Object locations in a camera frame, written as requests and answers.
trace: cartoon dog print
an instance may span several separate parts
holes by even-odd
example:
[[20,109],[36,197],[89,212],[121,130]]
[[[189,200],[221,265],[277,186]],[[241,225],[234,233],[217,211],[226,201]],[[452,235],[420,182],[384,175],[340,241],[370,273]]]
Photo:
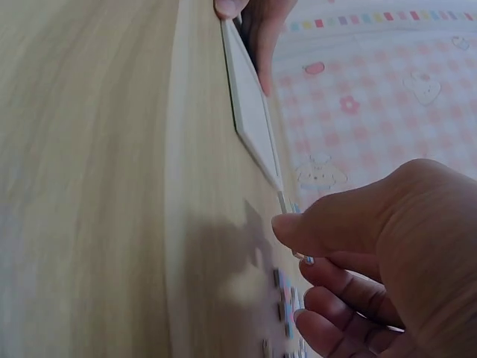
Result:
[[414,71],[410,78],[405,78],[402,82],[423,106],[431,104],[439,96],[440,83],[424,72]]
[[346,183],[348,177],[331,163],[327,154],[319,154],[297,168],[298,183],[303,189],[331,189],[337,183]]

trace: fingertip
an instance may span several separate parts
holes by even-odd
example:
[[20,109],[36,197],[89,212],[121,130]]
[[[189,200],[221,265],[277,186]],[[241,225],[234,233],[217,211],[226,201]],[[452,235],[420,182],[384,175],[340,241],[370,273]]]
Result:
[[234,19],[238,16],[236,3],[232,0],[215,0],[215,12],[221,19]]
[[300,214],[289,213],[277,215],[271,219],[271,227],[274,229],[275,236],[283,244],[287,245],[287,239],[297,229],[300,217]]
[[305,311],[306,310],[304,308],[299,308],[298,310],[293,312],[293,320],[294,320],[295,324],[297,323],[298,317],[300,317],[300,315],[302,315]]

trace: wooden board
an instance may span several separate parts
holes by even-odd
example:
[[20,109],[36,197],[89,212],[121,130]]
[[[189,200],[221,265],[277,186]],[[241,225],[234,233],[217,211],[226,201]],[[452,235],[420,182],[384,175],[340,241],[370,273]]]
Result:
[[299,274],[210,1],[4,1],[0,113],[0,357],[261,353],[258,273]]

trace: white plastic piece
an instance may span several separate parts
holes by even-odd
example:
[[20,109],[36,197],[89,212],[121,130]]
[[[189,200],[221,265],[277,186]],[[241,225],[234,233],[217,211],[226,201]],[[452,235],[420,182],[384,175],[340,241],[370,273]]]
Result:
[[237,133],[265,177],[277,190],[282,190],[282,174],[266,97],[233,21],[223,21],[222,31]]

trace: finger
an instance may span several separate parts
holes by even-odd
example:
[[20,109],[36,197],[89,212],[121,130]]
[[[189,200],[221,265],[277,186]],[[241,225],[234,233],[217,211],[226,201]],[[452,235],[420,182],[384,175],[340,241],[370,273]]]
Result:
[[256,33],[253,52],[255,54],[256,70],[266,96],[271,94],[272,87],[272,59],[277,45],[280,29],[283,21],[273,19],[264,21]]
[[338,251],[326,258],[337,267],[358,274],[363,274],[376,282],[382,283],[381,274],[379,273],[378,258],[376,255]]
[[221,19],[234,19],[247,6],[249,0],[215,0],[215,12]]
[[383,182],[318,199],[303,214],[274,217],[278,240],[301,254],[322,257],[334,251],[373,254],[380,231],[378,204]]
[[373,358],[363,344],[346,337],[333,323],[308,310],[295,313],[295,324],[310,347],[323,358]]
[[389,349],[382,352],[379,358],[429,358],[411,338],[408,333],[404,333],[394,340]]
[[313,286],[326,287],[370,320],[404,327],[383,285],[357,277],[324,258],[317,258],[312,266],[300,263],[300,270]]
[[319,313],[347,336],[363,343],[376,354],[388,349],[401,335],[400,332],[359,315],[324,287],[311,288],[306,292],[304,301],[307,310]]
[[301,215],[276,216],[274,233],[281,243],[307,256],[333,251],[374,254],[381,232],[406,219],[414,196],[457,176],[432,160],[412,160],[368,186],[325,196]]

